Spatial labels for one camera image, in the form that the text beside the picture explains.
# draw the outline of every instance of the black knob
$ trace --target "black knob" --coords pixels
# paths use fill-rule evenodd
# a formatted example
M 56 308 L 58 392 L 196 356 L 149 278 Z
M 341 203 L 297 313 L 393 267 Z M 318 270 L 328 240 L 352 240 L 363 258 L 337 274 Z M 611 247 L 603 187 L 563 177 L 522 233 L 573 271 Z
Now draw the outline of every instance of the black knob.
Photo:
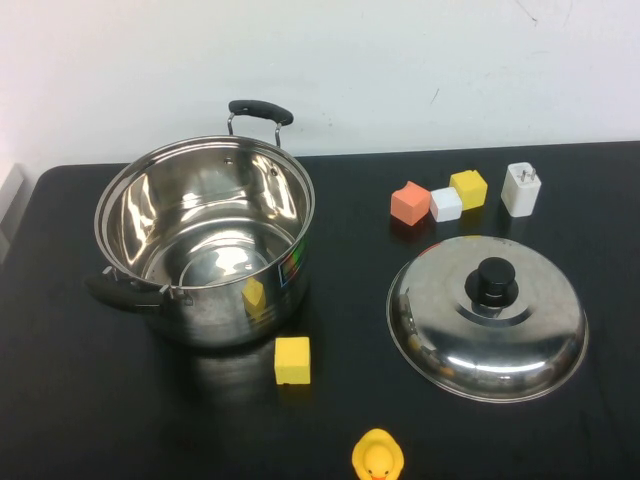
M 487 307 L 508 307 L 518 296 L 516 270 L 504 258 L 486 258 L 467 277 L 465 290 L 475 303 Z

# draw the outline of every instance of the pot handle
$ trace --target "pot handle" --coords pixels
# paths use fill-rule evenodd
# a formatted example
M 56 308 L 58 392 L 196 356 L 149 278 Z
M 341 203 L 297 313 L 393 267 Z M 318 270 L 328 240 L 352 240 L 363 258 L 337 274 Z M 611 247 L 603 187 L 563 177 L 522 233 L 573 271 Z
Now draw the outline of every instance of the pot handle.
M 289 110 L 260 100 L 233 100 L 229 102 L 229 112 L 231 112 L 227 119 L 229 135 L 233 135 L 231 122 L 236 115 L 249 115 L 250 117 L 264 118 L 265 120 L 276 122 L 276 145 L 278 147 L 280 146 L 280 128 L 293 123 L 293 113 Z
M 141 291 L 130 281 L 116 280 L 110 275 L 111 268 L 104 273 L 84 279 L 84 285 L 93 298 L 105 305 L 126 312 L 157 311 L 164 303 L 164 290 Z

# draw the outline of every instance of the rubber duck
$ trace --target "rubber duck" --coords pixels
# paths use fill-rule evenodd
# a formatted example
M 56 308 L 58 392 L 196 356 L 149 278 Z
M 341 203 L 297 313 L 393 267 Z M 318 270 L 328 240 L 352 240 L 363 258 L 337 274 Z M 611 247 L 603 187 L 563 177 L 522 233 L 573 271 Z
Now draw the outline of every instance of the rubber duck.
M 351 462 L 360 480 L 397 480 L 404 467 L 404 455 L 391 435 L 374 428 L 356 443 Z

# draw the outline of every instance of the sticker on pot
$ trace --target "sticker on pot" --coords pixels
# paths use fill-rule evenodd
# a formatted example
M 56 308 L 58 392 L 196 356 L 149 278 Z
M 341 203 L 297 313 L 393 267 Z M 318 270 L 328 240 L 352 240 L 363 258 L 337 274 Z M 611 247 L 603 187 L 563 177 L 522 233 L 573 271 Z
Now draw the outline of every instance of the sticker on pot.
M 298 246 L 278 265 L 280 273 L 280 285 L 283 287 L 296 276 L 304 261 L 304 253 L 307 248 L 307 239 L 303 238 Z

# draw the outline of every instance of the pot lid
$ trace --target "pot lid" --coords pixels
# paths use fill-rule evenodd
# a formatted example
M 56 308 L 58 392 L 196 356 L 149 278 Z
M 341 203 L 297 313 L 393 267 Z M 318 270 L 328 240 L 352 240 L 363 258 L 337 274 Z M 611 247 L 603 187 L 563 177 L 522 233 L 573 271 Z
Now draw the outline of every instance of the pot lid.
M 391 335 L 422 375 L 458 395 L 516 402 L 566 381 L 587 346 L 573 287 L 519 243 L 458 237 L 405 265 L 387 298 Z

